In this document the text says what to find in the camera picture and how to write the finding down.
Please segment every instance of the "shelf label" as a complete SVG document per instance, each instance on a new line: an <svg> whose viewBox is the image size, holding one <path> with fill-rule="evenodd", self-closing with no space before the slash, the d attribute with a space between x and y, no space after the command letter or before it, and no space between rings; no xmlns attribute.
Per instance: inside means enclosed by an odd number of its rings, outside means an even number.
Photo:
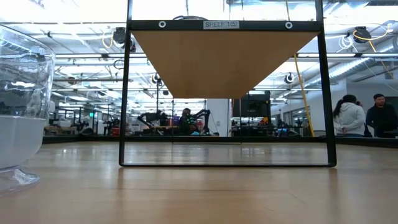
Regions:
<svg viewBox="0 0 398 224"><path fill-rule="evenodd" d="M239 21L203 21L203 29L238 29Z"/></svg>

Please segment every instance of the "white hoodie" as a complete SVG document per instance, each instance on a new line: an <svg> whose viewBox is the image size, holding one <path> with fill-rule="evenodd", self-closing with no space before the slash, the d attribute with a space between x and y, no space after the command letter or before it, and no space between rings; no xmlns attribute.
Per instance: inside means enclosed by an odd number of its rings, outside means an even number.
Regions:
<svg viewBox="0 0 398 224"><path fill-rule="evenodd" d="M347 134L361 134L365 132L365 112L363 108L354 103L343 103L340 114L334 118L336 134L343 134L343 128Z"/></svg>

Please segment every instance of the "table surface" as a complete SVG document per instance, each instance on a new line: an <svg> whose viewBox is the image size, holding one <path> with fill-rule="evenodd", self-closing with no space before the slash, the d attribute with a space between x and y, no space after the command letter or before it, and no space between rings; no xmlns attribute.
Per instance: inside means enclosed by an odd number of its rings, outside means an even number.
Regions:
<svg viewBox="0 0 398 224"><path fill-rule="evenodd" d="M129 143L127 153L153 157L153 148L172 147ZM291 162L300 156L317 160L317 154L325 151L323 144L297 143L192 147L187 150L248 148L252 153L247 157L253 161L273 154ZM41 176L41 183L0 198L0 223L380 224L398 220L395 149L338 146L336 169L125 169L117 159L117 142L44 145L26 163Z"/></svg>

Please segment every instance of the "dark jacket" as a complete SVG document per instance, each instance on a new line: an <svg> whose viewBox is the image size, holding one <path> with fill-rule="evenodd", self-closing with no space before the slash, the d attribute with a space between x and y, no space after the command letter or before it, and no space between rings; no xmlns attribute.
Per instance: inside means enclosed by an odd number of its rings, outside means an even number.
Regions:
<svg viewBox="0 0 398 224"><path fill-rule="evenodd" d="M398 117L392 105L385 104L382 108L376 104L366 114L366 124L374 128L374 135L382 137L384 131L392 131L398 127Z"/></svg>

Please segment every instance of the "clear plastic cup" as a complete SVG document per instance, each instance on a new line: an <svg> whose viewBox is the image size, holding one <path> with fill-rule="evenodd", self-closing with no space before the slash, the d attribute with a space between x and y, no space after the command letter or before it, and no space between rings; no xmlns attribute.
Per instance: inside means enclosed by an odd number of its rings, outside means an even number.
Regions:
<svg viewBox="0 0 398 224"><path fill-rule="evenodd" d="M20 165L42 145L54 64L52 49L0 26L0 196L39 181Z"/></svg>

